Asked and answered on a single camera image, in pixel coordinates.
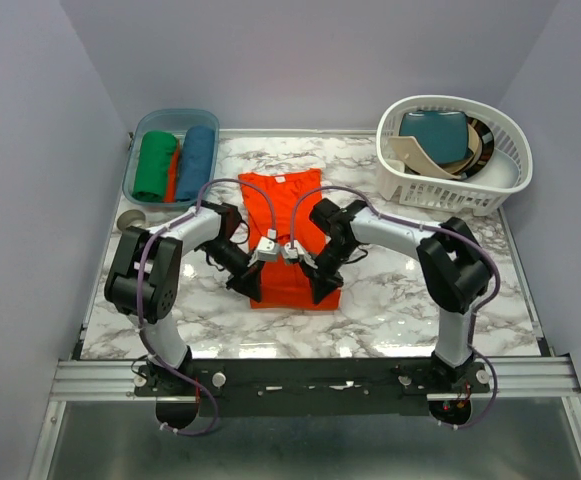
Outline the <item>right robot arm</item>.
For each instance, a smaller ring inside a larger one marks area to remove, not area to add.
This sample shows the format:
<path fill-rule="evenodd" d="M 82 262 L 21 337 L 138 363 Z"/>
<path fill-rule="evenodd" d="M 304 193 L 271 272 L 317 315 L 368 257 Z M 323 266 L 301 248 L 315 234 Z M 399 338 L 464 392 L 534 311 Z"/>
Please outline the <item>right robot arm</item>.
<path fill-rule="evenodd" d="M 439 225 L 418 226 L 401 217 L 381 216 L 364 200 L 339 207 L 323 199 L 312 208 L 309 219 L 329 238 L 318 254 L 299 253 L 313 303 L 320 304 L 343 286 L 339 270 L 363 246 L 377 245 L 416 260 L 439 312 L 438 338 L 430 360 L 431 382 L 444 392 L 463 384 L 474 361 L 469 345 L 471 315 L 494 276 L 492 263 L 467 224 L 452 217 Z"/>

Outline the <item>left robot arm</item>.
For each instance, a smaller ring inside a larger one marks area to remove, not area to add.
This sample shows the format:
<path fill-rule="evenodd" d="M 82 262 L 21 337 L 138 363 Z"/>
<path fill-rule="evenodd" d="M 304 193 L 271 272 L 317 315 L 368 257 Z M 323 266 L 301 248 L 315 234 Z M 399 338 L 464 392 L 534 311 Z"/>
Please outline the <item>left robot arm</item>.
<path fill-rule="evenodd" d="M 183 257 L 204 252 L 229 273 L 227 288 L 262 300 L 261 273 L 278 253 L 276 231 L 269 230 L 245 252 L 232 240 L 241 222 L 236 206 L 204 201 L 168 223 L 129 227 L 121 235 L 104 296 L 138 329 L 149 362 L 159 369 L 157 382 L 171 395 L 184 393 L 193 381 L 191 349 L 171 314 Z"/>

